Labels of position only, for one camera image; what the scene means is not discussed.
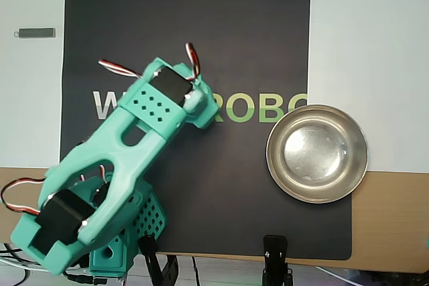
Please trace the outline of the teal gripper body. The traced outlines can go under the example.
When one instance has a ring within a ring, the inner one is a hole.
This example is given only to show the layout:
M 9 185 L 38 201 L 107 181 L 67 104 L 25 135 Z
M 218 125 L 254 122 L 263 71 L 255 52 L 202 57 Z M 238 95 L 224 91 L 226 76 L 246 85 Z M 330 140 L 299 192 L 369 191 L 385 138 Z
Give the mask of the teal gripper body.
M 205 94 L 197 105 L 194 125 L 199 129 L 208 127 L 219 111 L 219 106 L 212 94 Z

